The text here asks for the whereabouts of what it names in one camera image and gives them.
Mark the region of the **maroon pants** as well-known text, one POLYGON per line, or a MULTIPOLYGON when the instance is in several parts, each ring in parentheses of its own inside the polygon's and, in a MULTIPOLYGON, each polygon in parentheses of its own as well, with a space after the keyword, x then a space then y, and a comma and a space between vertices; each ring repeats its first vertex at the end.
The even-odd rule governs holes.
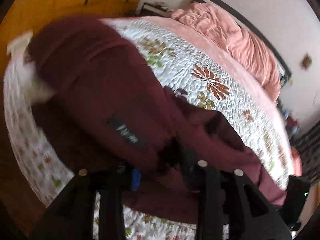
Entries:
POLYGON ((28 45, 36 72, 54 90, 33 107, 60 160, 71 170, 131 165, 138 190, 123 195, 134 210, 184 223, 197 221, 198 204, 178 165, 193 150, 217 169, 241 169, 266 199, 286 194, 218 111, 193 106, 156 79, 138 49, 92 18, 51 23, 28 45))

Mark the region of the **dark curtain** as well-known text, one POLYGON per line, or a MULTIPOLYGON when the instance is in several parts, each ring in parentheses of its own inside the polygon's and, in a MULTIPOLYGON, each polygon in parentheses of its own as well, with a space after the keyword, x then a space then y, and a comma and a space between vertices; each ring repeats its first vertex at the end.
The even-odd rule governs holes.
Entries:
POLYGON ((319 182, 320 121, 308 132, 293 141, 302 161, 302 177, 311 185, 319 182))

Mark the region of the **cluttered side table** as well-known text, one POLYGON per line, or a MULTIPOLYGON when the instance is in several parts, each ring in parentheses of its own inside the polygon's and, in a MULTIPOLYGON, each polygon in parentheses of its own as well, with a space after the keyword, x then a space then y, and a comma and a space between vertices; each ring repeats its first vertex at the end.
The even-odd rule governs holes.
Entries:
POLYGON ((293 114, 291 111, 284 108, 280 99, 277 100, 277 109, 284 120, 287 135, 289 139, 291 139, 293 136, 297 135, 299 132, 299 122, 296 118, 293 117, 293 114))

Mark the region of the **black bed headboard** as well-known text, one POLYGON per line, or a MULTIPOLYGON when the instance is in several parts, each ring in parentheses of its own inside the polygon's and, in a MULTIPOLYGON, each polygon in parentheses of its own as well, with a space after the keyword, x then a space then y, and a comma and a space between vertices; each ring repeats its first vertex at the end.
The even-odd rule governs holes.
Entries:
POLYGON ((270 51, 272 51, 274 57, 276 58, 278 64, 280 86, 283 87, 291 81, 292 72, 283 60, 283 58, 281 57, 281 55, 278 53, 278 51, 272 45, 272 43, 265 37, 265 35, 262 32, 260 32, 260 30, 255 25, 253 25, 247 18, 245 18, 242 14, 240 14, 238 11, 236 11, 234 8, 232 8, 230 5, 223 2, 222 0, 192 0, 192 3, 194 2, 208 3, 221 7, 234 18, 234 20, 237 22, 239 26, 241 26, 242 28, 246 28, 247 30, 257 35, 257 37, 259 37, 264 42, 264 44, 270 49, 270 51))

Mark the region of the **pink bed sheet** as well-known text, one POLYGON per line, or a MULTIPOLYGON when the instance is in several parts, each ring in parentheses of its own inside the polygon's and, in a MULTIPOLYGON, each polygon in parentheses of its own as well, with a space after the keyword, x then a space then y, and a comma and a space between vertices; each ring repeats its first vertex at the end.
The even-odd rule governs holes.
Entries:
POLYGON ((295 174, 283 118, 260 83, 230 55, 195 30, 169 18, 105 19, 130 40, 162 86, 188 102, 220 111, 284 188, 295 174))

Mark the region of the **pink crumpled blanket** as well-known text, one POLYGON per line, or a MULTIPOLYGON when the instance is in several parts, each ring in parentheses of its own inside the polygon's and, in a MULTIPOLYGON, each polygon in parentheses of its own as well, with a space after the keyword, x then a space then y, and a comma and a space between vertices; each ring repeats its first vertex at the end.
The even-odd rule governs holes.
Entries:
POLYGON ((280 94, 276 57, 254 33, 239 26, 221 7, 192 3, 187 9, 176 9, 171 18, 209 38, 219 48, 249 71, 273 102, 280 94))

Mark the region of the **white floral quilt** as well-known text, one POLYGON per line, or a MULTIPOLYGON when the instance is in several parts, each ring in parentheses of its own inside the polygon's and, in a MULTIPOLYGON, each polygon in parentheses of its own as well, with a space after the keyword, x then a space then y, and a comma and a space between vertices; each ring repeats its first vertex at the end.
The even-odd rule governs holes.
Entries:
MULTIPOLYGON (((280 189, 295 172, 283 120, 260 83, 232 57, 198 32, 175 20, 105 19, 131 41, 162 86, 189 103, 220 111, 257 155, 280 189)), ((4 76, 4 116, 14 156, 30 188, 48 206, 73 172, 58 158, 31 106, 53 91, 35 74, 27 45, 36 37, 18 37, 8 48, 12 58, 4 76)))

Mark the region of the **orange wooden wardrobe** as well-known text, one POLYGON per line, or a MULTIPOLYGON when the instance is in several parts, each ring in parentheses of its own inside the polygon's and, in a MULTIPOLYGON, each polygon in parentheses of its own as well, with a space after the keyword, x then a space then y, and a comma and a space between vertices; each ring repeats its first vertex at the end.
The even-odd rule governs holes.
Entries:
POLYGON ((7 44, 18 35, 37 33, 50 21, 69 15, 118 18, 132 14, 140 0, 14 0, 1 11, 1 73, 9 62, 7 44))

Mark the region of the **small brown wall ornament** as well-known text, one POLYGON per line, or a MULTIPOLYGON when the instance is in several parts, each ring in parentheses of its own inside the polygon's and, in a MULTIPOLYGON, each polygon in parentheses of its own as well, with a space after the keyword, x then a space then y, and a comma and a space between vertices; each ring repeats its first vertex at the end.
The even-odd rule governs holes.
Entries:
POLYGON ((312 58, 309 54, 305 54, 302 61, 301 61, 301 64, 300 66, 304 69, 304 70, 308 70, 310 68, 312 64, 312 58))

